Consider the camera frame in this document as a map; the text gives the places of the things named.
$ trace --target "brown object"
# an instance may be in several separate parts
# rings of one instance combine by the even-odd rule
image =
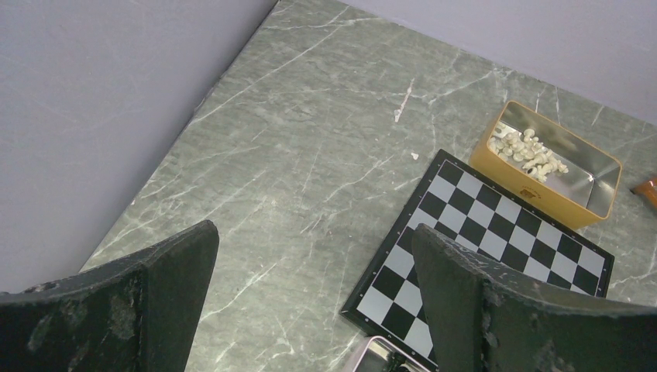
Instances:
[[[632,193],[645,196],[657,208],[657,177],[633,188]]]

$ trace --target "gray marble surface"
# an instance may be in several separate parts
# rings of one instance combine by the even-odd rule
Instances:
[[[657,171],[655,127],[333,0],[277,5],[85,269],[210,219],[187,370],[340,370],[363,335],[339,308],[414,186],[508,99],[623,162],[581,233],[616,256],[609,298],[657,305],[657,217],[628,190]]]

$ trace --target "gold box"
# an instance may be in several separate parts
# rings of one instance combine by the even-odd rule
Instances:
[[[507,128],[496,129],[498,122]],[[492,136],[501,138],[526,129],[535,131],[539,142],[568,167],[568,173],[551,173],[541,183],[526,174],[524,162],[511,158],[504,161],[488,148]],[[571,229],[609,217],[623,168],[616,158],[515,101],[507,102],[488,125],[470,157],[470,165]]]

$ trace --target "purple wall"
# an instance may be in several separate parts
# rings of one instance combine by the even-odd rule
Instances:
[[[655,0],[342,0],[657,124]]]
[[[0,291],[77,273],[274,3],[0,2]]]

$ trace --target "chessboard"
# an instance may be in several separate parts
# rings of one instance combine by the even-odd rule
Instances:
[[[421,223],[540,281],[607,295],[614,256],[440,150],[341,311],[429,370],[438,366],[411,253]]]

